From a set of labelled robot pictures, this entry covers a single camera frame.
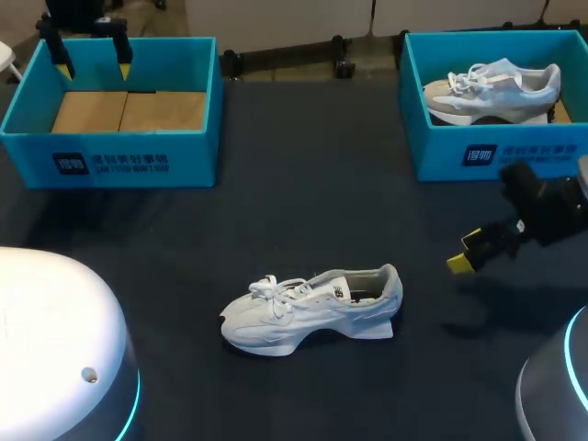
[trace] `shoe sole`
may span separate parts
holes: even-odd
[[[528,118],[522,116],[520,113],[503,114],[501,116],[493,115],[452,115],[449,113],[439,112],[437,110],[429,109],[431,120],[436,126],[472,126],[479,124],[548,124],[549,111],[541,115]]]
[[[282,340],[279,345],[247,346],[239,345],[228,338],[225,338],[225,340],[237,349],[257,356],[289,356],[310,334],[323,329],[337,331],[346,337],[358,340],[382,340],[392,338],[394,332],[392,331],[390,319],[392,319],[392,317],[394,317],[400,310],[401,307],[387,318],[378,318],[377,320],[366,320],[362,322],[342,322],[339,326],[310,329],[306,331],[305,334],[293,335],[289,339]]]

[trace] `blue box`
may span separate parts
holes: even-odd
[[[522,68],[561,69],[561,99],[573,124],[435,126],[423,86],[502,58]],[[588,47],[575,30],[408,34],[401,59],[401,113],[420,181],[497,179],[527,161],[540,177],[574,175],[588,153]]]
[[[64,44],[73,81],[51,64],[41,41],[0,130],[28,188],[214,186],[223,93],[215,39],[130,39],[127,81],[111,39]],[[68,91],[155,90],[206,92],[202,130],[51,133]]]

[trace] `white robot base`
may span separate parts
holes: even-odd
[[[580,441],[588,434],[588,313],[578,311],[532,355],[516,383],[515,406],[526,441]]]
[[[141,437],[122,309],[87,266],[0,247],[0,360],[0,441]]]

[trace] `shoe tongue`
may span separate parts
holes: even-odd
[[[349,285],[347,285],[345,277],[335,277],[312,287],[311,297],[322,294],[333,294],[339,300],[351,299],[351,292],[349,291]]]
[[[523,75],[521,75],[517,67],[506,58],[486,64],[484,67],[481,67],[476,71],[476,73],[484,75],[484,83],[488,85],[512,78],[516,85],[519,87],[523,86]]]
[[[477,74],[483,74],[487,78],[500,74],[514,75],[515,72],[517,72],[516,66],[506,58],[486,64],[476,71]]]

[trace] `shoelace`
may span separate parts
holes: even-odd
[[[492,89],[492,85],[485,83],[486,77],[482,73],[476,73],[478,69],[485,65],[482,63],[474,64],[469,68],[468,73],[460,73],[459,75],[450,72],[447,76],[449,78],[449,89],[458,95],[463,94],[470,87]]]
[[[258,282],[249,285],[249,291],[254,298],[261,298],[268,302],[270,312],[281,319],[284,314],[280,312],[280,307],[285,307],[287,312],[292,311],[292,305],[297,303],[299,294],[308,295],[311,292],[311,287],[303,278],[292,278],[277,283],[275,276],[266,276]],[[285,295],[288,291],[292,292],[292,296]]]

